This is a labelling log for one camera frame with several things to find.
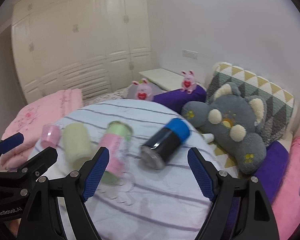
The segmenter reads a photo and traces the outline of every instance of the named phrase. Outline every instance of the black cylindrical container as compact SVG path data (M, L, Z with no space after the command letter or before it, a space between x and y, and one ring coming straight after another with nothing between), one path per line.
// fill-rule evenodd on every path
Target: black cylindrical container
M181 119L174 118L141 146L141 158L149 167L163 169L189 136L188 126Z

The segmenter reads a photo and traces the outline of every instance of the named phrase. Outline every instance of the striped sheet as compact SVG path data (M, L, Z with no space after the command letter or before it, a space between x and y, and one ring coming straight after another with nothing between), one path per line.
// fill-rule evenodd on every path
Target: striped sheet
M73 122L83 123L95 150L109 122L123 121L134 130L121 184L116 187L100 184L86 203L103 240L193 240L200 230L211 203L202 196L189 168L188 150L197 147L220 170L201 135L188 123L189 139L162 171L150 170L140 162L140 145L175 117L180 116L154 102L119 99L86 106L59 120L61 128ZM39 141L30 157L41 150ZM57 151L57 163L45 174L49 179L64 177L71 171L64 158L62 140ZM60 211L68 239L75 239L62 204Z

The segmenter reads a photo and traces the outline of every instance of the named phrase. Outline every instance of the metal screw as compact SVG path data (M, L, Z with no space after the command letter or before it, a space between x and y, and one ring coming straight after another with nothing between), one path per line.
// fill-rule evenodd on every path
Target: metal screw
M24 188L20 191L20 195L23 197L26 196L27 194L28 194L28 190L26 188Z
M226 177L228 175L228 172L226 171L219 171L219 175L222 177Z
M45 176L42 176L42 177L40 177L40 178L38 179L38 181L39 181L40 183L43 183L43 182L46 181L46 177L45 177Z
M79 172L78 172L78 171L72 171L72 172L70 173L70 176L73 177L73 178L77 177L78 175L79 175Z
M257 183L259 181L259 179L255 176L252 176L251 181L254 182L254 183Z

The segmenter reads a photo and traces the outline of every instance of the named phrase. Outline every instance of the plush ear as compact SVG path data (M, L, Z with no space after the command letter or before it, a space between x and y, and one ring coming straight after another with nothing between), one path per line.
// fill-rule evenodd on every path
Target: plush ear
M262 126L267 114L267 105L265 100L259 96L246 97L245 100L249 103L256 115L256 126Z
M241 93L238 89L238 86L234 84L233 82L228 82L224 84L222 87L220 87L212 96L212 101L215 101L221 96L226 95L235 95L235 96L241 96Z

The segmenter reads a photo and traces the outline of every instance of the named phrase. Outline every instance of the pink fabric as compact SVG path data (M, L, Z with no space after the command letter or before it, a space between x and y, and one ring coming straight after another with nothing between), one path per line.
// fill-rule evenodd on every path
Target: pink fabric
M272 209L280 240L287 240L300 224L300 137L292 142L286 173Z
M26 162L41 136L43 125L55 123L70 112L82 107L80 89L60 90L25 106L2 135L4 140L21 132L25 140L21 145L1 155L0 164L5 169L13 169Z

